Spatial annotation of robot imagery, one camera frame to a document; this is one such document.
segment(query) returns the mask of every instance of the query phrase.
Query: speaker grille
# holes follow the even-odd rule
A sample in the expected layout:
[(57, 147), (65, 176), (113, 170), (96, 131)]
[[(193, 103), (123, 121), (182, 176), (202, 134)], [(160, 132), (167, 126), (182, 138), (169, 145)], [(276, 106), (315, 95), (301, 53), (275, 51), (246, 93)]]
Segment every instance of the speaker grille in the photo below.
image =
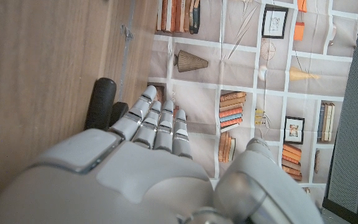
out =
[(358, 213), (358, 39), (333, 156), (328, 199)]

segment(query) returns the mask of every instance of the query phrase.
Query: cone-shaped object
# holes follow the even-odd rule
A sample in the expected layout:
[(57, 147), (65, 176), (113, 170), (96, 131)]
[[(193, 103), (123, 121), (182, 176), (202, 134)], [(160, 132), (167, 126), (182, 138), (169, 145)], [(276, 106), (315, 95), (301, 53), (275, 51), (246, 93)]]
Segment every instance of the cone-shaped object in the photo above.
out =
[(174, 65), (178, 65), (179, 72), (187, 72), (200, 68), (208, 67), (208, 61), (191, 53), (180, 50), (178, 56), (175, 55)]
[(295, 68), (295, 67), (290, 68), (290, 81), (304, 80), (307, 78), (319, 79), (320, 76), (302, 72), (300, 69)]

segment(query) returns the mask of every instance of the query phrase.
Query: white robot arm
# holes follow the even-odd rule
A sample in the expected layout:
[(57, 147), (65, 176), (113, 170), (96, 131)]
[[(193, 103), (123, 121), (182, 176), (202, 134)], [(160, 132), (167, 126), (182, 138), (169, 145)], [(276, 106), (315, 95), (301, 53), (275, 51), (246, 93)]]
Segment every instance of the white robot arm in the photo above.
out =
[(298, 184), (251, 139), (212, 188), (192, 161), (186, 116), (149, 86), (109, 131), (52, 147), (0, 195), (0, 223), (323, 223)]

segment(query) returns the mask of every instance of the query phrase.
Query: wooden panel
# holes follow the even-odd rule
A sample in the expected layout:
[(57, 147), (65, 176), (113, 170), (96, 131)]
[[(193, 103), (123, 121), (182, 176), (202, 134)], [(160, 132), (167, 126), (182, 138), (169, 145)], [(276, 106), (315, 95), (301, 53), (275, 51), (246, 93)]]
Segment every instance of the wooden panel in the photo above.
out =
[[(142, 28), (156, 20), (147, 14), (151, 2), (157, 1), (136, 2), (142, 7), (134, 21), (142, 22), (134, 27), (153, 34)], [(83, 129), (97, 78), (119, 83), (125, 46), (120, 29), (128, 25), (130, 9), (131, 1), (0, 0), (0, 191), (36, 155)], [(150, 64), (151, 34), (136, 36), (141, 44), (129, 51), (146, 55), (131, 59), (136, 69), (126, 77), (144, 82), (141, 87), (148, 72), (137, 71)], [(133, 102), (143, 89), (128, 99)]]
[(122, 100), (132, 106), (147, 86), (158, 1), (137, 1), (129, 43)]

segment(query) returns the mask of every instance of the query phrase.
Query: framed picture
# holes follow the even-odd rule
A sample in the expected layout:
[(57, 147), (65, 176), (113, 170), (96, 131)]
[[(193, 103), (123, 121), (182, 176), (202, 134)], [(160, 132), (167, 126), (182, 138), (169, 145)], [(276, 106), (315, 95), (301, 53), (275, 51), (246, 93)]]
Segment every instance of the framed picture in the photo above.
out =
[(262, 23), (262, 37), (284, 39), (288, 8), (266, 6)]
[(303, 144), (304, 118), (285, 117), (284, 143)]

